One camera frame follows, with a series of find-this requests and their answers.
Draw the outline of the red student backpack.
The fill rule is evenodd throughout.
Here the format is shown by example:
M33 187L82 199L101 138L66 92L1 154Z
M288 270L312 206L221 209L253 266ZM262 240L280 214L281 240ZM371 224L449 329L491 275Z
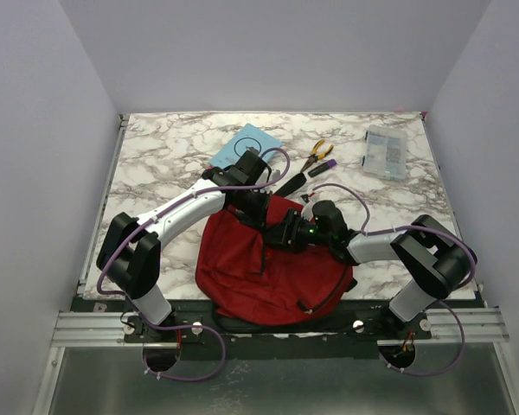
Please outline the red student backpack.
M302 206L273 195L266 227ZM354 286L353 268L326 246L288 252L266 245L266 229L242 225L232 207L209 216L195 281L222 316L259 326L285 326L327 316Z

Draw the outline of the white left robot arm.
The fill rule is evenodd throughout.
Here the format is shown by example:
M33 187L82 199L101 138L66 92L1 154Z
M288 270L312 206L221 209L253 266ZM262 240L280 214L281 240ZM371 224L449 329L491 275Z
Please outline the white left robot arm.
M275 181L259 184L267 162L251 150L226 168L210 167L200 178L161 207L132 217L122 212L112 219L99 250L97 290L102 295L105 278L114 282L146 320L145 332L157 342L168 340L175 328L171 304L157 281L162 250L196 222L234 204L252 214L266 207L268 195L260 190Z

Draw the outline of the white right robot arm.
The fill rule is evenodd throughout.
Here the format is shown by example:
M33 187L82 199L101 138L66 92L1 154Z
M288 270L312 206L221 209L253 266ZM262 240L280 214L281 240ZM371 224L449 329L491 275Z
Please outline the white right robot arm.
M348 228L332 201L312 206L312 219L290 209L265 233L273 248L301 252L308 245L326 246L333 257L347 265L398 260L412 280L389 302L381 316L382 332L401 338L412 320L438 300L474 277L477 260L472 250L430 215L421 215L410 225L371 233Z

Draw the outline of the light blue book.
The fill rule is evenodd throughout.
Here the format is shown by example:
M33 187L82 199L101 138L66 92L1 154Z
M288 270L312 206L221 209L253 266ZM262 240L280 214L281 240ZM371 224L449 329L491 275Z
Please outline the light blue book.
M236 164L247 150L257 155L270 148L280 148L282 142L260 128L246 124L209 161L213 167L225 169Z

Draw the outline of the purple highlighter marker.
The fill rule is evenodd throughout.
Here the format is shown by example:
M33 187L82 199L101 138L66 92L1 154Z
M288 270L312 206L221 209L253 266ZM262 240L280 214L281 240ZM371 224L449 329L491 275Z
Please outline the purple highlighter marker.
M316 168L308 171L308 176L310 178L319 176L323 172L330 170L337 166L337 161L335 159L330 159L324 163L319 164Z

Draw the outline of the clear plastic organizer box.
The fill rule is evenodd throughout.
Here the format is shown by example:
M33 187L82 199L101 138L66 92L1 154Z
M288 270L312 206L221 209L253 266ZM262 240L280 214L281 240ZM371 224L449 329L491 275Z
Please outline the clear plastic organizer box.
M371 125L364 138L363 173L390 181L407 177L407 134L399 129Z

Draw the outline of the yellow handled pliers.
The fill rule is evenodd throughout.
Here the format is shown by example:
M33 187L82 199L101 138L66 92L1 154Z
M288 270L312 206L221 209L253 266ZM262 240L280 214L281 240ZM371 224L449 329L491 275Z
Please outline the yellow handled pliers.
M326 158L334 149L334 145L331 144L326 151L321 151L320 148L324 145L325 140L321 139L316 142L316 144L312 147L310 155L307 157L303 167L300 169L300 173L304 173L307 169L309 169L313 164L317 161Z

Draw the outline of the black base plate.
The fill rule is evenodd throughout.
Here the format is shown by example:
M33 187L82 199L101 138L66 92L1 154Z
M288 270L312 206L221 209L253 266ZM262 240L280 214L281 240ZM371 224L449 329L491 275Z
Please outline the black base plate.
M482 320L481 298L446 300L420 312L411 322L391 316L388 304L376 300L342 300L325 316L299 310L296 316L283 312L249 322L231 316L210 300L175 300L167 325L182 325L181 335L148 326L130 304L121 300L74 299L71 311L89 316L110 316L114 327L125 332L117 345L172 345L180 341L191 360L218 357L225 342L227 357L242 360L322 359L353 357L374 359L384 344L399 347L424 340L454 341L465 334L470 318Z

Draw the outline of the aluminium mounting rail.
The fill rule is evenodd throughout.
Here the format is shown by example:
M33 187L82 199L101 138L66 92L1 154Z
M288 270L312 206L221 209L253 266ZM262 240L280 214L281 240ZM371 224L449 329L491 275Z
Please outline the aluminium mounting rail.
M216 330L227 341L244 340L289 340L289 339L336 339L337 329L258 329L244 326L233 331ZM399 335L379 339L382 346L398 344L406 335L414 334L419 344L437 342L454 343L465 340L471 343L508 342L501 311L498 309L456 309L454 312L435 309L416 317ZM153 335L147 326L138 334L120 321L119 313L61 313L59 314L51 345L53 347L137 347L174 348L175 335L162 331Z

